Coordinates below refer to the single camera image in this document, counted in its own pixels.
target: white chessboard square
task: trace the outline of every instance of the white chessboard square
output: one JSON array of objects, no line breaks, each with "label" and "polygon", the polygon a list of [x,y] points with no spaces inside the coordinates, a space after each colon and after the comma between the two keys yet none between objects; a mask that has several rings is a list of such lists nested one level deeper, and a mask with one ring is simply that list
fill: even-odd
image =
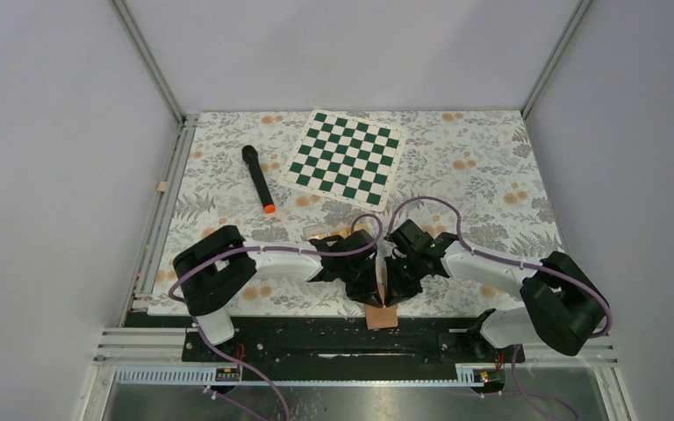
[{"label": "white chessboard square", "polygon": [[345,191],[345,186],[343,186],[342,184],[335,183],[332,185],[330,191],[335,195],[341,195]]},{"label": "white chessboard square", "polygon": [[371,184],[370,192],[374,195],[380,195],[384,192],[384,186],[382,184]]},{"label": "white chessboard square", "polygon": [[368,200],[368,192],[363,190],[358,190],[355,192],[355,199],[366,201]]},{"label": "white chessboard square", "polygon": [[353,189],[357,189],[358,185],[360,185],[360,179],[355,177],[349,177],[348,182],[346,182],[345,185],[348,187],[352,187]]},{"label": "white chessboard square", "polygon": [[[387,147],[389,139],[392,144],[398,141],[396,147]],[[405,142],[406,132],[401,127],[331,111],[314,111],[306,120],[284,166],[290,169],[294,163],[300,164],[298,172],[281,171],[277,182],[325,199],[381,212],[397,177]],[[310,146],[305,148],[309,152],[300,153],[301,146]],[[381,164],[384,156],[392,159],[390,165]],[[321,178],[315,177],[315,172],[321,173]],[[385,179],[385,183],[377,184],[377,177]],[[321,190],[326,187],[325,183],[330,186],[327,191]],[[345,196],[345,189],[354,190],[350,196]]]}]

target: green chessboard square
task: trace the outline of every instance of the green chessboard square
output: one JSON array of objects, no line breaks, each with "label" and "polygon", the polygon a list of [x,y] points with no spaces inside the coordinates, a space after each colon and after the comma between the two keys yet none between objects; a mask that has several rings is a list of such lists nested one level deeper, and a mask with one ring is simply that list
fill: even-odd
[{"label": "green chessboard square", "polygon": [[381,202],[381,197],[374,193],[368,193],[368,203],[370,204],[379,204]]},{"label": "green chessboard square", "polygon": [[296,184],[300,184],[302,186],[306,186],[309,184],[309,180],[311,180],[311,177],[308,177],[306,175],[299,175],[298,178],[296,179]]},{"label": "green chessboard square", "polygon": [[346,176],[346,175],[344,175],[344,174],[337,174],[337,176],[334,177],[334,182],[336,182],[337,184],[341,184],[341,185],[344,186],[345,184],[348,183],[348,180],[349,180],[349,179],[350,179],[350,177],[348,177],[348,176]]},{"label": "green chessboard square", "polygon": [[344,197],[349,197],[351,199],[355,199],[355,193],[357,193],[358,190],[353,189],[352,187],[346,187],[345,190],[342,192],[342,195]]}]

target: white wall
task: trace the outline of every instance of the white wall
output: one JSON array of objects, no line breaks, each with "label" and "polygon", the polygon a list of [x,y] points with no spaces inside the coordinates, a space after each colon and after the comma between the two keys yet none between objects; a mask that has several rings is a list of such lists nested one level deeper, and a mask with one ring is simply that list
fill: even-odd
[{"label": "white wall", "polygon": [[187,112],[520,109],[577,0],[130,0]]},{"label": "white wall", "polygon": [[0,420],[71,416],[174,130],[108,2],[0,2]]},{"label": "white wall", "polygon": [[674,2],[595,2],[528,123],[639,419],[672,420]]}]

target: leaf pattern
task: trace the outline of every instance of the leaf pattern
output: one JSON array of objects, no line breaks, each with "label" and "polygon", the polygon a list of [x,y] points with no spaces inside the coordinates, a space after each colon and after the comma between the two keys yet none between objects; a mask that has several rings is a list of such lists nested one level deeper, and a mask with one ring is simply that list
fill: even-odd
[{"label": "leaf pattern", "polygon": [[[416,196],[437,196],[458,207],[468,241],[527,257],[562,244],[517,111],[366,112],[348,115],[401,125],[407,143],[385,211]],[[306,195],[277,184],[309,112],[205,112],[200,115],[182,186],[157,270],[151,314],[186,314],[166,297],[176,277],[171,261],[223,225],[259,241],[301,241],[304,229],[362,213],[349,203]],[[254,146],[277,211],[265,215],[241,160]],[[397,223],[412,218],[432,235],[455,231],[452,211],[437,203],[406,206]],[[390,251],[379,247],[380,254]],[[474,280],[428,277],[424,292],[398,307],[400,316],[476,316],[491,307],[521,303]],[[252,279],[226,306],[232,315],[360,317],[361,304],[345,297],[344,283]]]}]

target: small wooden block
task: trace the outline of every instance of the small wooden block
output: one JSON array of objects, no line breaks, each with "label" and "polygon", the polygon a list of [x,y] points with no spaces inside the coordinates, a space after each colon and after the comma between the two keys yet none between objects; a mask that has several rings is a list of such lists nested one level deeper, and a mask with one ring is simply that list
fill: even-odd
[{"label": "small wooden block", "polygon": [[[378,293],[381,295],[383,301],[386,296],[386,286],[381,284],[378,286]],[[377,309],[372,305],[365,306],[365,323],[369,329],[388,329],[390,327],[399,326],[399,317],[397,316],[397,305],[391,307],[383,307]]]}]

